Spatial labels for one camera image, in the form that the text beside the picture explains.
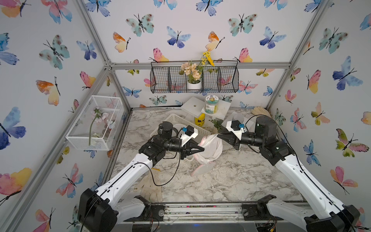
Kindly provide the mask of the white mesh laundry bag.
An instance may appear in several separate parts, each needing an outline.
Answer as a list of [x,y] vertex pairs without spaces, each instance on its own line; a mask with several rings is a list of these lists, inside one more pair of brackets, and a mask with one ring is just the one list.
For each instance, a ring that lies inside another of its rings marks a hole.
[[192,155],[191,161],[195,160],[200,164],[191,174],[192,177],[210,172],[223,152],[223,143],[217,134],[205,136],[199,143],[199,147],[204,148],[204,151]]

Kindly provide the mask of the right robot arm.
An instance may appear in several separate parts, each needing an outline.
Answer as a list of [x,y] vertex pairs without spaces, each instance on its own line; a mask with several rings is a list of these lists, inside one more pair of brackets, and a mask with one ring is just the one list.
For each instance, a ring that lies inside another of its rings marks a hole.
[[306,232],[354,232],[360,212],[344,205],[304,169],[291,145],[277,138],[279,128],[272,118],[257,115],[253,132],[238,120],[227,122],[218,132],[236,150],[242,145],[259,148],[259,154],[292,182],[311,207],[295,206],[270,194],[258,201],[260,215],[284,219]]

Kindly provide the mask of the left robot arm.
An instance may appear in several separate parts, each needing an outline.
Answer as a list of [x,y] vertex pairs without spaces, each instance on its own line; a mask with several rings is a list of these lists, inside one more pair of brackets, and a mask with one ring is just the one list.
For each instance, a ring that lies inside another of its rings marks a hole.
[[157,134],[141,146],[138,154],[125,168],[96,190],[87,189],[82,193],[78,209],[82,229],[110,232],[118,223],[140,217],[149,208],[149,203],[141,196],[122,201],[127,190],[146,172],[151,171],[167,151],[178,153],[180,159],[204,151],[194,140],[198,136],[198,129],[186,126],[181,129],[179,138],[172,136],[173,131],[170,122],[159,124]]

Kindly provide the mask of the small green potted plant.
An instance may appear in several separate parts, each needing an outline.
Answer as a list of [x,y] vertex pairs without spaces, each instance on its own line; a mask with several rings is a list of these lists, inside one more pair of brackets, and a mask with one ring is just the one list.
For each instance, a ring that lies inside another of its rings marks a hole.
[[220,129],[222,129],[223,120],[221,120],[221,119],[213,119],[213,120],[210,120],[210,122],[214,126],[213,131],[212,131],[212,134],[218,134],[218,131]]

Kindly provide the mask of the white plastic basket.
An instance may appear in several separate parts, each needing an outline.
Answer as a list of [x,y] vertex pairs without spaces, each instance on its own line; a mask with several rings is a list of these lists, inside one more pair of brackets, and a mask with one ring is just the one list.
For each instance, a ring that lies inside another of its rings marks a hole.
[[187,121],[186,119],[176,115],[176,114],[170,114],[166,119],[162,120],[162,122],[169,122],[173,125],[174,128],[177,130],[180,130],[182,127],[186,128],[187,126],[192,126],[193,128],[198,130],[198,136],[194,140],[201,140],[205,136],[211,135],[211,132],[195,125],[192,122]]

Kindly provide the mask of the green label jar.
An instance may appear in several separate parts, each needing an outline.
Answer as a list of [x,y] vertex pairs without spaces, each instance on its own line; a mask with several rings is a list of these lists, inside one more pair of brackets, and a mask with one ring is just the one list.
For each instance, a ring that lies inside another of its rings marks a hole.
[[205,98],[205,112],[208,114],[215,114],[218,110],[219,98],[216,95],[207,95]]

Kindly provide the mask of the white tiered shelf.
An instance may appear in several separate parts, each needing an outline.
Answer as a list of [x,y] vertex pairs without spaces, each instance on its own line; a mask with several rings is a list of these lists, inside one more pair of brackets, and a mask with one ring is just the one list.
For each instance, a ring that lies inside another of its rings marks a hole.
[[236,119],[243,119],[243,123],[247,122],[247,119],[243,117],[241,113],[231,113],[229,116],[227,116],[228,111],[231,108],[231,103],[226,102],[223,100],[220,100],[217,104],[217,111],[216,113],[210,114],[206,111],[207,107],[209,105],[206,104],[205,100],[200,100],[196,97],[191,97],[187,102],[185,102],[181,109],[185,111],[186,113],[190,114],[194,118],[199,118],[201,114],[205,114],[206,117],[209,117],[211,119],[220,119],[222,121],[230,121],[230,120],[236,120]]

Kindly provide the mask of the white flower pot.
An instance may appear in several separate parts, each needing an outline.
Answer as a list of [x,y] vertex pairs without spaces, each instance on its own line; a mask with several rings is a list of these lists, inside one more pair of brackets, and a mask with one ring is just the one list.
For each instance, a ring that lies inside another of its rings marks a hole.
[[188,90],[200,90],[202,89],[202,81],[200,79],[196,81],[191,81],[188,79],[186,87]]

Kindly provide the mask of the artificial flower bouquet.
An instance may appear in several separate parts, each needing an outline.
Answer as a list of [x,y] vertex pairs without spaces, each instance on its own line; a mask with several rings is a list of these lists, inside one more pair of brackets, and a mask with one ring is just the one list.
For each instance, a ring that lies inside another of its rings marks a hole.
[[211,52],[203,52],[200,61],[185,62],[181,65],[180,75],[185,75],[191,81],[202,80],[203,70],[207,65],[214,67],[214,60],[212,59]]

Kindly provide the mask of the pink artificial flower stem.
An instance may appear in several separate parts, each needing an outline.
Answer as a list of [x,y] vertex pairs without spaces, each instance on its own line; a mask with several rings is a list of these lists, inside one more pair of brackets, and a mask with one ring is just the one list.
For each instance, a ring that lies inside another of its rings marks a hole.
[[98,106],[96,106],[93,109],[92,115],[93,115],[93,120],[92,120],[92,123],[90,124],[90,127],[89,127],[89,139],[88,139],[88,145],[89,146],[91,146],[91,138],[92,138],[92,128],[93,128],[93,125],[95,123],[96,124],[100,124],[102,121],[104,121],[109,116],[108,113],[106,113],[103,110],[101,110]]

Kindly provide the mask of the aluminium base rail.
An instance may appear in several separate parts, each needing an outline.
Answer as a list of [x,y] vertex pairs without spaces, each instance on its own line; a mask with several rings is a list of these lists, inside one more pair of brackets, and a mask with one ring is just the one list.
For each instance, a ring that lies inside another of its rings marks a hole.
[[242,203],[155,203],[150,206],[152,214],[143,219],[120,221],[115,227],[131,225],[202,224],[202,223],[284,223],[279,216],[259,216],[256,202]]

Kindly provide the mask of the white mesh wall box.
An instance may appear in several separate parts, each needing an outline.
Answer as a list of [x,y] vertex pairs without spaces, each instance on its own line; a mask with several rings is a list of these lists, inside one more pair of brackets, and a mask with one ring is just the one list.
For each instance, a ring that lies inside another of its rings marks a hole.
[[66,139],[75,149],[108,151],[123,113],[120,97],[92,95]]

